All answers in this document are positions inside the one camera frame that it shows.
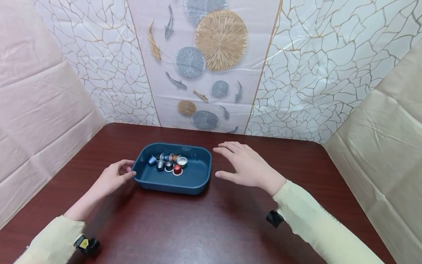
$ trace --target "yellow sticker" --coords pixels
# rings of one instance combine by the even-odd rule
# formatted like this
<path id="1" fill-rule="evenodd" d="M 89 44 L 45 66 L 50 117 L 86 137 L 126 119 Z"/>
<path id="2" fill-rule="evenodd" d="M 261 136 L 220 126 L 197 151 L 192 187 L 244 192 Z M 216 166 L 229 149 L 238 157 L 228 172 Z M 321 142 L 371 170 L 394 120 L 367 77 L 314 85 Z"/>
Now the yellow sticker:
<path id="1" fill-rule="evenodd" d="M 89 241 L 88 241 L 88 239 L 86 239 L 86 238 L 85 238 L 85 239 L 81 242 L 81 244 L 79 245 L 79 247 L 80 247 L 80 248 L 83 248 L 83 249 L 87 249 L 88 245 L 89 245 Z"/>

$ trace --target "wooden table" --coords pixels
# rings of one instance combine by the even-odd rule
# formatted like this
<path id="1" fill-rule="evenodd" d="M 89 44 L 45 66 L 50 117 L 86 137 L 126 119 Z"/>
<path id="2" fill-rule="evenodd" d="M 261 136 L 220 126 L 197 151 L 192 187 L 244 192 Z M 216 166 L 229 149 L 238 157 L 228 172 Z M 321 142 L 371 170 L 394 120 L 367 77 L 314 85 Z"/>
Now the wooden table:
<path id="1" fill-rule="evenodd" d="M 109 124 L 0 231 L 0 263 L 12 263 L 32 238 L 63 214 L 103 169 L 136 159 L 147 144 L 168 142 L 208 149 L 239 141 L 255 149 L 285 177 L 301 185 L 386 263 L 394 263 L 324 148 L 317 143 L 208 133 L 140 125 Z M 213 154 L 211 174 L 232 171 Z M 96 259 L 80 253 L 72 263 L 236 264 L 323 263 L 282 223 L 265 220 L 276 204 L 257 188 L 212 177 L 199 196 L 141 189 L 130 182 L 108 197 L 88 221 L 86 234 L 101 241 Z"/>

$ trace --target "blue tray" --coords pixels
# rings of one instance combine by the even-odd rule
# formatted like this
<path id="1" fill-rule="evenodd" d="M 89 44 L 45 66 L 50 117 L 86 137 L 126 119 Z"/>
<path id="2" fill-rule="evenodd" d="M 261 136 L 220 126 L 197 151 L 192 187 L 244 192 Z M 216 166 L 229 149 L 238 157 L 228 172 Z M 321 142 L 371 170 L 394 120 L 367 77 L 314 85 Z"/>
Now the blue tray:
<path id="1" fill-rule="evenodd" d="M 183 155 L 188 159 L 182 175 L 157 171 L 156 166 L 148 164 L 151 155 L 157 157 L 163 152 Z M 198 195 L 210 179 L 211 153 L 202 147 L 153 143 L 141 151 L 132 170 L 136 172 L 135 181 L 144 189 Z"/>

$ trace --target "beige sleeve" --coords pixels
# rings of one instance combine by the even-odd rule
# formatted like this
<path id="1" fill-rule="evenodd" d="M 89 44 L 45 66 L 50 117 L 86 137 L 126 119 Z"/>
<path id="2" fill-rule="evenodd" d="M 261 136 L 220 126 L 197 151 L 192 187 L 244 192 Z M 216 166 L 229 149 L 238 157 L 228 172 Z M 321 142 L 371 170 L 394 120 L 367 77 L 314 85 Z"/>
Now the beige sleeve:
<path id="1" fill-rule="evenodd" d="M 59 216 L 51 221 L 31 242 L 15 264 L 66 264 L 73 244 L 82 235 L 84 222 Z"/>
<path id="2" fill-rule="evenodd" d="M 383 263 L 302 187 L 287 181 L 273 200 L 293 233 L 309 243 L 327 263 Z"/>

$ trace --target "wrinkled plastic sheet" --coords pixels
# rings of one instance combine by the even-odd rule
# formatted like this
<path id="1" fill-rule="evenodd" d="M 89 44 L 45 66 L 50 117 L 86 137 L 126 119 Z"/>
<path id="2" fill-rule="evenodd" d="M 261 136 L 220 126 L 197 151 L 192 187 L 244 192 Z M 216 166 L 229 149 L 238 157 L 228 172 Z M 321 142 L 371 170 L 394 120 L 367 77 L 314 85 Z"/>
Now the wrinkled plastic sheet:
<path id="1" fill-rule="evenodd" d="M 398 263 L 422 256 L 421 72 L 419 42 L 325 145 Z"/>
<path id="2" fill-rule="evenodd" d="M 104 125 L 32 2 L 0 2 L 0 228 Z"/>

